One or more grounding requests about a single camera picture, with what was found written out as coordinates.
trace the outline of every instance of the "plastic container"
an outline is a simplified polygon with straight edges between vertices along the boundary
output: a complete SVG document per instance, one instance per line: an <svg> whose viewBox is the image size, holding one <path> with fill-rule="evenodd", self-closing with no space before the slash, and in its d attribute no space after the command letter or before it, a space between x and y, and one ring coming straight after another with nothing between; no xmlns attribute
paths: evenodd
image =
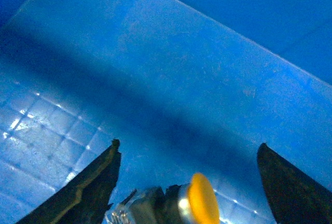
<svg viewBox="0 0 332 224"><path fill-rule="evenodd" d="M0 223L97 157L134 188L212 182L223 223L274 223L263 142L332 190L332 89L177 0L28 0L0 32Z"/></svg>

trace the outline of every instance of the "yellow cap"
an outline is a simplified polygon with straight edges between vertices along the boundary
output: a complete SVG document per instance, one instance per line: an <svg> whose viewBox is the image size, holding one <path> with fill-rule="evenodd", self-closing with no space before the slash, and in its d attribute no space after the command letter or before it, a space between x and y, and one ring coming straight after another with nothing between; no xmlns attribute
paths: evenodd
<svg viewBox="0 0 332 224"><path fill-rule="evenodd" d="M219 224L217 198L209 180L196 173L188 189L188 200L197 224Z"/></svg>

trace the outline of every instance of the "grid pattern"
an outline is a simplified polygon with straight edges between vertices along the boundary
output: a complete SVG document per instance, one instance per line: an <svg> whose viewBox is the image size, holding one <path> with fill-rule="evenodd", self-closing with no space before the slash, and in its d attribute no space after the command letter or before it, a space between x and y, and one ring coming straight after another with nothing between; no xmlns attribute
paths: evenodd
<svg viewBox="0 0 332 224"><path fill-rule="evenodd" d="M85 99L62 92L57 86L38 80L33 73L30 77L25 74L25 81L21 82L17 79L19 68L13 66L11 69L8 64L5 67L3 69L2 64L0 75L0 222L14 223L66 185L107 148L119 119L112 117L112 112L105 114L104 106L91 107ZM140 129L129 135L129 139L141 142L140 136L153 139ZM114 202L142 184L142 178L138 177L142 172L145 185L166 187L178 182L179 178L183 183L188 182L198 169L223 192L216 192L222 223L274 223L269 213L259 213L230 198L240 199L238 189L220 183L220 175L215 171L197 162L188 167L180 152L176 157L159 159L159 164L152 169L150 163L154 157L161 156L158 154L161 148L149 151L149 144L141 145L143 151L132 156L127 152L139 150L138 144L125 144L121 149L123 161L119 184L122 187L115 190ZM172 167L168 163L170 159L174 160Z"/></svg>

